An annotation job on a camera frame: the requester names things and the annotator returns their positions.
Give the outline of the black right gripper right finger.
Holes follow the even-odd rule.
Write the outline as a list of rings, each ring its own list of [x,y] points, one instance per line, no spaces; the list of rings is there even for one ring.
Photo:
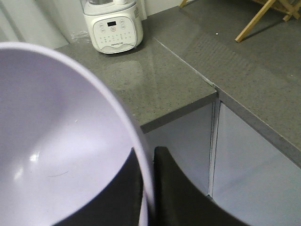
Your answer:
[[[158,226],[244,226],[216,205],[185,176],[167,147],[154,150]]]

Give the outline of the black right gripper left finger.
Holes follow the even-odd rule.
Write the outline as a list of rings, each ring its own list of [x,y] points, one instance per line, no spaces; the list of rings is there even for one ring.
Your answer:
[[[137,226],[143,180],[134,149],[114,179],[87,205],[57,226]]]

